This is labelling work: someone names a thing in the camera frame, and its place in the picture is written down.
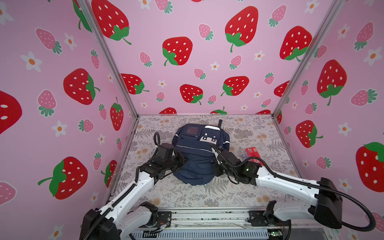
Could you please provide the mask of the navy blue student backpack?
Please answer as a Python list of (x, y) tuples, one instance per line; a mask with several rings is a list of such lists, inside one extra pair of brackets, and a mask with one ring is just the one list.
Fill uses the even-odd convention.
[(175, 133), (172, 145), (187, 160), (174, 176), (192, 186), (206, 185), (215, 177), (213, 162), (217, 160), (211, 144), (230, 149), (230, 136), (217, 126), (186, 124)]

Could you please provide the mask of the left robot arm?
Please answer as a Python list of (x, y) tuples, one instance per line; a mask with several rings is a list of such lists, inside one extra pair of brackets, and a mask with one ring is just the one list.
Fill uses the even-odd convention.
[(166, 172), (177, 172), (187, 159), (171, 144), (160, 144), (154, 155), (137, 167), (135, 179), (113, 200), (99, 210), (89, 210), (83, 218), (81, 240), (121, 240), (140, 226), (154, 222), (157, 208), (143, 204), (130, 213), (139, 198), (150, 190)]

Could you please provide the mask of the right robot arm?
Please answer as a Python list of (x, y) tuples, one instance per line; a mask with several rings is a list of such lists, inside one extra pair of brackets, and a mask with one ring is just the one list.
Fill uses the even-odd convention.
[(292, 219), (314, 219), (331, 229), (342, 228), (343, 198), (331, 180), (321, 178), (320, 181), (314, 181), (289, 177), (251, 160), (242, 162), (226, 150), (213, 150), (213, 153), (216, 157), (216, 175), (226, 174), (235, 184), (272, 188), (299, 199), (285, 204), (268, 204), (266, 218), (284, 222)]

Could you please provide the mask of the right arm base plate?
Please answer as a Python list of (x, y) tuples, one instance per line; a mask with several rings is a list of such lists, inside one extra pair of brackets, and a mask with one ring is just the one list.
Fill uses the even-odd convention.
[(264, 211), (249, 211), (247, 222), (253, 227), (288, 227), (288, 221), (281, 221), (274, 215), (265, 216)]

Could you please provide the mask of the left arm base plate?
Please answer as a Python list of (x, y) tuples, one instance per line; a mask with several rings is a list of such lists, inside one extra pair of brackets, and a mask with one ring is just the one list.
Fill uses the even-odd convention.
[(160, 228), (163, 225), (169, 227), (171, 225), (172, 212), (158, 212), (157, 215), (151, 216), (150, 221), (141, 226), (141, 228)]

